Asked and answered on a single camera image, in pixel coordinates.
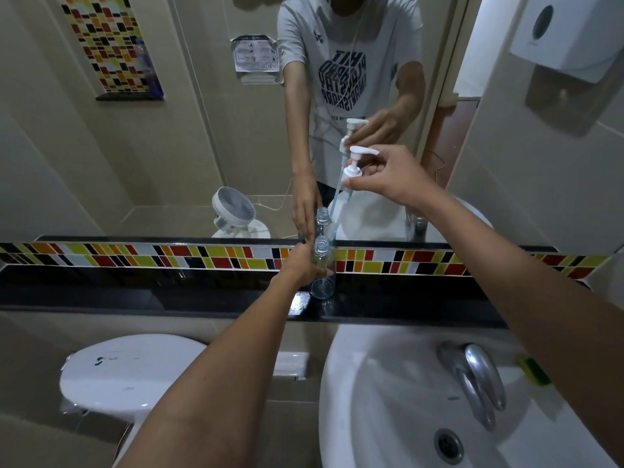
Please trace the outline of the green sponge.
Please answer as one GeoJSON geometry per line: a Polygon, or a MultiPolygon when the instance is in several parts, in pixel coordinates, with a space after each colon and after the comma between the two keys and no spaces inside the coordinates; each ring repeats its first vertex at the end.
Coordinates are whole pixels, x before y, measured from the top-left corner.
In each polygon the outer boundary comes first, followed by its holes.
{"type": "Polygon", "coordinates": [[[518,355],[515,362],[533,385],[545,387],[552,384],[550,377],[547,376],[534,358],[527,355],[518,355]]]}

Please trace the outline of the person's right hand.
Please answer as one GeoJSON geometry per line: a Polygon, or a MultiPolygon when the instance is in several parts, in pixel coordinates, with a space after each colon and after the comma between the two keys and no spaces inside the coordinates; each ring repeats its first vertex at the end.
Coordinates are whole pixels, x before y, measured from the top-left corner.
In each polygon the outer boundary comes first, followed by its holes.
{"type": "Polygon", "coordinates": [[[400,145],[373,145],[379,155],[364,155],[358,162],[362,175],[367,172],[385,172],[387,188],[385,192],[373,192],[401,204],[414,211],[430,216],[434,209],[448,199],[448,194],[400,145]]]}

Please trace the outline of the metal sink drain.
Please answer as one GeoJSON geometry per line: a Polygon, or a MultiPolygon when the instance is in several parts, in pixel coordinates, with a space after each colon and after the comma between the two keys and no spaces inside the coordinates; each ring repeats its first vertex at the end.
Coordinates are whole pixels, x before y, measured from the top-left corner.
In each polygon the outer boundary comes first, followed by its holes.
{"type": "Polygon", "coordinates": [[[439,458],[449,465],[464,460],[464,446],[459,436],[450,429],[441,428],[434,434],[434,448],[439,458]]]}

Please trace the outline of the person's left forearm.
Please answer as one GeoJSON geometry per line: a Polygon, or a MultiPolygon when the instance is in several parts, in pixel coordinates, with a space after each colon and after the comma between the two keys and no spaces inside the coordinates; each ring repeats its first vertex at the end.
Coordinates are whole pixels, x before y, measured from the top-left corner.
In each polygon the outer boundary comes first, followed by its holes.
{"type": "Polygon", "coordinates": [[[292,300],[280,273],[183,371],[151,410],[117,468],[247,468],[292,300]]]}

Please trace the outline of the person's left hand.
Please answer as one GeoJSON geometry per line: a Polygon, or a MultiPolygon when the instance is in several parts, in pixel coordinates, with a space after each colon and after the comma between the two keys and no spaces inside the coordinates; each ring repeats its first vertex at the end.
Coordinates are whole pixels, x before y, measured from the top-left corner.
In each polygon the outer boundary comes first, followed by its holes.
{"type": "Polygon", "coordinates": [[[313,245],[299,243],[291,249],[278,274],[271,279],[271,285],[293,292],[307,286],[311,281],[313,245]]]}

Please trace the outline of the black stone ledge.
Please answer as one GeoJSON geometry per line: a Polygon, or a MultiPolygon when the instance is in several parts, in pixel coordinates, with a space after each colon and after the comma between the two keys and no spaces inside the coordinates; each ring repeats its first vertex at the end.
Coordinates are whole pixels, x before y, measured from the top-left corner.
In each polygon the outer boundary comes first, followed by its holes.
{"type": "MultiPolygon", "coordinates": [[[[0,310],[234,319],[296,240],[43,236],[0,240],[0,310]]],[[[447,244],[336,241],[336,287],[292,321],[507,329],[447,244]]]]}

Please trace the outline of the clear plastic bottle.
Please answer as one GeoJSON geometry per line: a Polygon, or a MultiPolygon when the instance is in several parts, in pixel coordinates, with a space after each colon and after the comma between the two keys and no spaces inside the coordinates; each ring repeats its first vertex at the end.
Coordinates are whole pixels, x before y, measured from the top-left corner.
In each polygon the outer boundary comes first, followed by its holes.
{"type": "Polygon", "coordinates": [[[329,237],[321,235],[315,239],[313,264],[321,274],[309,285],[309,293],[315,299],[329,299],[336,286],[336,250],[329,237]]]}

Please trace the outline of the white paper towel dispenser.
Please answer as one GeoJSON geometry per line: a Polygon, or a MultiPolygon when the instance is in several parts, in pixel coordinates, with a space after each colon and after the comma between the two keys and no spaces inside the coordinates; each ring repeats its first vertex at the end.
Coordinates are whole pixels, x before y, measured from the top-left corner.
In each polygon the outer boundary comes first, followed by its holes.
{"type": "Polygon", "coordinates": [[[510,53],[597,84],[624,50],[624,0],[527,0],[510,53]]]}

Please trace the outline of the chrome faucet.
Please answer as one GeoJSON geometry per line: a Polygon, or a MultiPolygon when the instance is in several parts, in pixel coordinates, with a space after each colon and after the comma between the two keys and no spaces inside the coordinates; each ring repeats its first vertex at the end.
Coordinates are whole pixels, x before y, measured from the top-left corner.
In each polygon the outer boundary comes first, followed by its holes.
{"type": "Polygon", "coordinates": [[[495,413],[507,407],[505,388],[494,360],[476,343],[442,341],[436,347],[442,367],[460,385],[477,422],[489,433],[496,428],[495,413]]]}

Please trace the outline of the white ceramic sink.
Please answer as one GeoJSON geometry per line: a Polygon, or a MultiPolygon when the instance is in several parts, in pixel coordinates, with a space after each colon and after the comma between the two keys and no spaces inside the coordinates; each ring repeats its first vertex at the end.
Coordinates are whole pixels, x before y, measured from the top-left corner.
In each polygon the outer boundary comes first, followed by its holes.
{"type": "Polygon", "coordinates": [[[342,324],[319,397],[323,468],[618,468],[553,385],[533,385],[526,352],[506,330],[342,324]],[[492,357],[507,407],[487,432],[440,364],[442,341],[476,343],[492,357]],[[464,446],[458,465],[434,448],[441,428],[464,446]]]}

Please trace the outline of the white pump dispenser head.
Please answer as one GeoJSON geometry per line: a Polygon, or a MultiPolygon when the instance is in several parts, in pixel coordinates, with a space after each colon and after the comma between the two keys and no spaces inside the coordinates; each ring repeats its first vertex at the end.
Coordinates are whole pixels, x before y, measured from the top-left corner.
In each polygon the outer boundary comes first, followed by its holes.
{"type": "Polygon", "coordinates": [[[334,209],[336,207],[336,205],[338,204],[338,198],[339,198],[339,194],[340,194],[340,190],[342,187],[342,184],[344,183],[344,181],[349,180],[351,178],[355,178],[355,177],[361,177],[362,176],[362,171],[361,168],[358,166],[358,162],[360,161],[360,159],[362,159],[362,156],[364,155],[371,155],[371,156],[377,156],[379,155],[379,151],[376,149],[371,149],[371,148],[366,148],[366,147],[359,147],[359,146],[350,146],[349,147],[349,158],[350,158],[350,163],[346,164],[347,161],[344,161],[345,164],[343,165],[343,171],[342,171],[342,175],[339,181],[339,185],[337,187],[336,190],[336,194],[334,195],[334,200],[332,201],[332,205],[330,207],[330,216],[332,218],[332,220],[334,221],[334,226],[332,228],[332,234],[330,235],[330,240],[335,240],[336,238],[336,234],[337,234],[337,230],[340,224],[340,220],[341,220],[341,212],[338,213],[338,215],[336,216],[336,218],[334,217],[334,209]]]}

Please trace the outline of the person's right forearm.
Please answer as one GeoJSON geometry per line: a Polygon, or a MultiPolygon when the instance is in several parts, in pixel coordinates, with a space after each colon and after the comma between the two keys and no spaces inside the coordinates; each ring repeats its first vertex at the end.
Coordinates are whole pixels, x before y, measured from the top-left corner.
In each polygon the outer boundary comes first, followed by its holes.
{"type": "Polygon", "coordinates": [[[418,209],[613,461],[624,468],[624,310],[507,241],[445,190],[418,209]]]}

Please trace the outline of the white toilet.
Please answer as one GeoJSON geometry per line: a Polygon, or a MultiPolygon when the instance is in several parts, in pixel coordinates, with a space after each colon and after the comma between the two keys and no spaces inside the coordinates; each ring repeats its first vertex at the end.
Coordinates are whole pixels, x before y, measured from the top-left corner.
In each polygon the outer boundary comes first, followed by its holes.
{"type": "MultiPolygon", "coordinates": [[[[67,401],[133,424],[113,468],[151,410],[207,346],[176,335],[138,334],[89,346],[66,361],[59,384],[67,401]]],[[[304,366],[282,368],[280,355],[278,350],[273,376],[305,375],[304,366]]]]}

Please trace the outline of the wall mirror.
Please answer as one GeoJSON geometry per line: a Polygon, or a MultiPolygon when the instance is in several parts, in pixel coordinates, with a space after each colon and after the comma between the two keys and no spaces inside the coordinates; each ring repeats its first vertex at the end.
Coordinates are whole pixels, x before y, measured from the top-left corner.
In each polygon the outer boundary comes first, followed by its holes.
{"type": "Polygon", "coordinates": [[[312,235],[347,141],[421,155],[466,0],[0,0],[0,241],[312,235]]]}

